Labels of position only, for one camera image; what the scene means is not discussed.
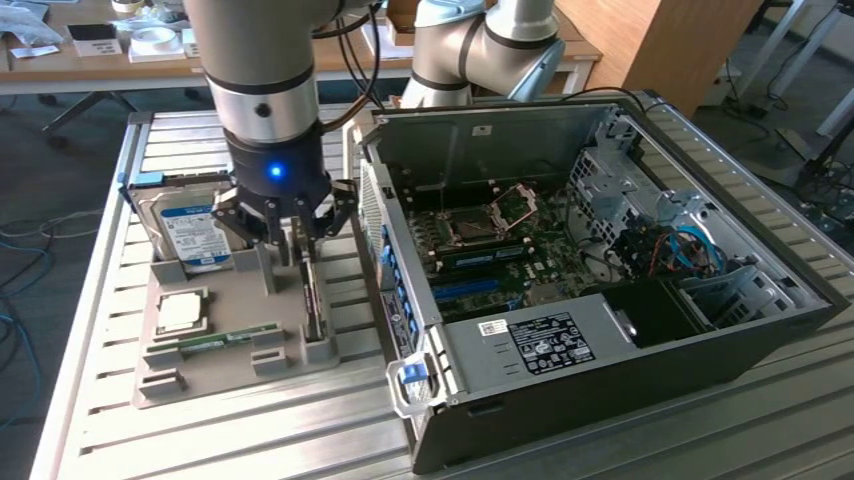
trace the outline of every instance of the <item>wooden cabinet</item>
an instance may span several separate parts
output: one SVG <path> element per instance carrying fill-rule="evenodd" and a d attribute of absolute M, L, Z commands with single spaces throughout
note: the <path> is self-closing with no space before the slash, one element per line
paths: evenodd
<path fill-rule="evenodd" d="M 555 0 L 603 53 L 587 88 L 651 88 L 689 116 L 762 0 Z"/>

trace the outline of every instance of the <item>barcode sticker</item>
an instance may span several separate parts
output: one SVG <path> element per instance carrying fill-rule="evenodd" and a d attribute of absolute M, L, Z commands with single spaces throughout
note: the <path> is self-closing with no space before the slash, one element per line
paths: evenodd
<path fill-rule="evenodd" d="M 499 333 L 507 333 L 507 320 L 501 319 L 479 323 L 478 328 L 481 329 L 481 335 L 485 337 L 498 335 Z"/>

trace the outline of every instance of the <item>power supply label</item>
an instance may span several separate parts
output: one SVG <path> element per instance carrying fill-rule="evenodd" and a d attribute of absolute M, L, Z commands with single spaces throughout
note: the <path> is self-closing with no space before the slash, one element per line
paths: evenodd
<path fill-rule="evenodd" d="M 569 313 L 558 313 L 509 327 L 525 365 L 534 375 L 597 359 Z"/>

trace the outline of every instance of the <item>blue led light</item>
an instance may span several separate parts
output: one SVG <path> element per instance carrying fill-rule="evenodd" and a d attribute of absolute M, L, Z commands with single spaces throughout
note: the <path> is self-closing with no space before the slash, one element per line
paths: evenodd
<path fill-rule="evenodd" d="M 274 163 L 267 168 L 267 173 L 270 174 L 270 178 L 272 178 L 274 180 L 279 180 L 282 177 L 284 177 L 284 166 Z"/>

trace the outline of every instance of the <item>sticker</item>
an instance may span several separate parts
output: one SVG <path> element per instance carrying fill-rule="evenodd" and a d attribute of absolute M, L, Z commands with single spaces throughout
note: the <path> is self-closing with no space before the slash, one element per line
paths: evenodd
<path fill-rule="evenodd" d="M 493 135 L 493 125 L 478 125 L 471 129 L 473 137 L 489 137 Z"/>
<path fill-rule="evenodd" d="M 498 335 L 499 333 L 507 333 L 507 320 L 501 319 L 479 323 L 478 328 L 481 329 L 481 335 L 485 337 Z"/>
<path fill-rule="evenodd" d="M 228 260 L 226 232 L 214 226 L 211 206 L 170 208 L 160 212 L 178 258 L 190 265 L 214 265 Z"/>
<path fill-rule="evenodd" d="M 493 261 L 493 255 L 486 255 L 483 257 L 473 257 L 473 258 L 465 258 L 463 260 L 458 260 L 455 265 L 458 267 L 465 267 L 466 265 L 474 265 L 478 263 L 486 263 L 491 261 Z"/>
<path fill-rule="evenodd" d="M 224 346 L 226 342 L 223 342 L 222 340 L 216 340 L 214 342 L 200 343 L 199 345 L 182 347 L 182 352 L 207 352 L 208 350 L 216 350 L 218 348 L 223 348 Z"/>
<path fill-rule="evenodd" d="M 226 334 L 226 339 L 228 340 L 228 342 L 242 342 L 244 340 L 248 340 L 252 337 L 252 334 L 255 332 L 250 332 L 250 333 L 228 333 Z"/>
<path fill-rule="evenodd" d="M 597 359 L 569 313 L 514 323 L 510 335 L 534 375 Z"/>

